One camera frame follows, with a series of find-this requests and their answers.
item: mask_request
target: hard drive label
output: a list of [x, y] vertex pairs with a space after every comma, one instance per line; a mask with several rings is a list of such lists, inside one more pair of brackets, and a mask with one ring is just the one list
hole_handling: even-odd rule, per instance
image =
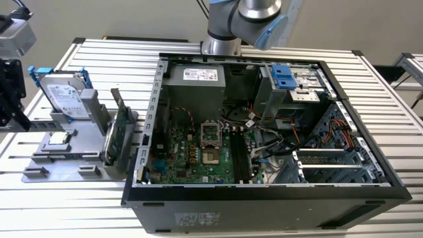
[[87, 119], [88, 112], [80, 100], [77, 90], [69, 85], [51, 84], [47, 86], [60, 108], [56, 110], [73, 119]]

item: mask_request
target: connector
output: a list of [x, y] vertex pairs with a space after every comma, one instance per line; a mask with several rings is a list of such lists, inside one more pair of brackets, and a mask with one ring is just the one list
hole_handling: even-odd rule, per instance
[[27, 21], [32, 17], [32, 12], [29, 11], [27, 7], [21, 6], [8, 16], [9, 18], [21, 19]]
[[276, 81], [278, 89], [295, 89], [296, 82], [292, 76], [292, 72], [287, 65], [272, 65], [272, 77]]

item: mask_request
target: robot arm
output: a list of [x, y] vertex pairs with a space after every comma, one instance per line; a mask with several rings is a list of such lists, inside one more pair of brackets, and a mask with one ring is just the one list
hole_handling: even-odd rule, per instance
[[36, 42], [28, 20], [32, 12], [20, 0], [19, 8], [8, 16], [0, 15], [0, 57], [17, 58], [27, 54]]
[[240, 55], [240, 42], [260, 50], [278, 43], [287, 25], [282, 0], [210, 0], [206, 55]]

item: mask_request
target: circuit board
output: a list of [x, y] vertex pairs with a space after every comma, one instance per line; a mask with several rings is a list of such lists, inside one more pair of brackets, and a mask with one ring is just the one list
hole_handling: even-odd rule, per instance
[[[230, 131], [222, 132], [222, 146], [219, 149], [202, 148], [200, 133], [192, 135], [191, 140], [188, 140], [188, 133], [191, 133], [190, 128], [172, 128], [168, 158], [154, 161], [152, 183], [235, 183]], [[251, 150], [251, 146], [255, 147], [251, 131], [244, 133], [244, 139], [246, 150]], [[262, 171], [251, 180], [252, 183], [263, 182]]]
[[112, 165], [120, 157], [128, 124], [128, 110], [125, 104], [123, 101], [119, 101], [117, 105], [119, 109], [115, 115], [115, 122], [111, 129], [111, 136], [107, 147], [107, 156], [109, 157], [109, 160], [107, 160], [107, 162], [109, 165]]

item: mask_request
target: green circuit board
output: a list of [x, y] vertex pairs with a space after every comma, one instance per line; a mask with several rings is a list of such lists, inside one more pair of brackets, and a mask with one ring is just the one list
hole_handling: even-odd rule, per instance
[[[211, 149], [200, 147], [199, 130], [200, 128], [196, 128], [196, 134], [192, 140], [188, 140], [190, 128], [172, 128], [168, 158], [164, 161], [166, 169], [162, 174], [154, 173], [154, 183], [235, 183], [230, 132], [222, 132], [222, 146], [219, 149]], [[251, 131], [244, 133], [244, 139], [246, 143], [255, 141]], [[263, 182], [260, 174], [259, 170], [259, 176], [251, 179], [254, 183]]]

